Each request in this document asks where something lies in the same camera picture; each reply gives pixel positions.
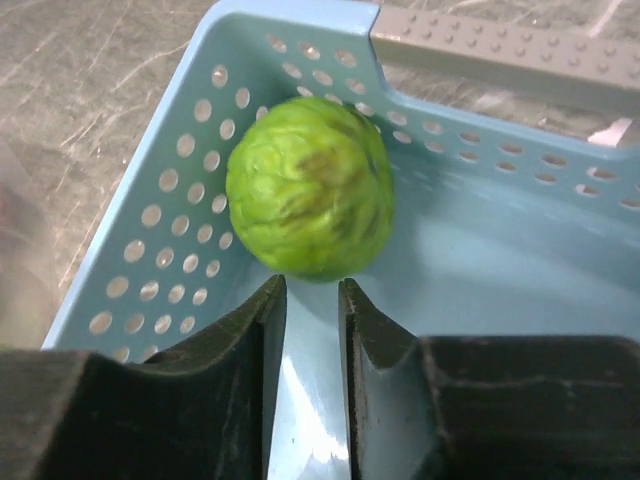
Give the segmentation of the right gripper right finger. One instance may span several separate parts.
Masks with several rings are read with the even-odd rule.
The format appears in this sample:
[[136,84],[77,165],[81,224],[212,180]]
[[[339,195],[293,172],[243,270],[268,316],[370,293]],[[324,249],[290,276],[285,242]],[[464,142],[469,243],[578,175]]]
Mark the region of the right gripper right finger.
[[338,287],[354,479],[635,479],[639,346],[617,336],[417,336]]

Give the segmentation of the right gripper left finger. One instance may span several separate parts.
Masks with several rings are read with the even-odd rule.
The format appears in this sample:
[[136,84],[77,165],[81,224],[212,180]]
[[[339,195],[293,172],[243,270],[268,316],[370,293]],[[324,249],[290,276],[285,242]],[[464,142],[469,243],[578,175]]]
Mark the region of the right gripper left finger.
[[269,278],[141,364],[82,350],[1,354],[5,479],[263,479],[287,313]]

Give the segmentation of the small green fruit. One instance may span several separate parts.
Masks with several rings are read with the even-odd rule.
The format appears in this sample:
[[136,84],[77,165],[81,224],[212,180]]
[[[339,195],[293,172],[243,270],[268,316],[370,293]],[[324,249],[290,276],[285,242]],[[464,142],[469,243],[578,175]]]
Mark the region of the small green fruit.
[[296,97],[244,133],[227,161],[230,221],[271,270],[331,282],[388,242],[395,192],[381,133],[352,104]]

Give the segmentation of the light blue plastic basket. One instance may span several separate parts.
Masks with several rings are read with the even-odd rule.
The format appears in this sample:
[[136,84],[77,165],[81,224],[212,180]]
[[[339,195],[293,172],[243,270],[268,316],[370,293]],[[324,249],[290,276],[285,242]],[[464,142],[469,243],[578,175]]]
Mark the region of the light blue plastic basket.
[[220,1],[203,17],[48,333],[141,364],[276,274],[229,219],[232,149],[271,107],[352,104],[387,146],[391,239],[357,275],[282,276],[268,472],[349,470],[339,284],[417,336],[617,336],[639,346],[639,149],[591,144],[391,88],[399,63],[639,113],[639,45],[354,1]]

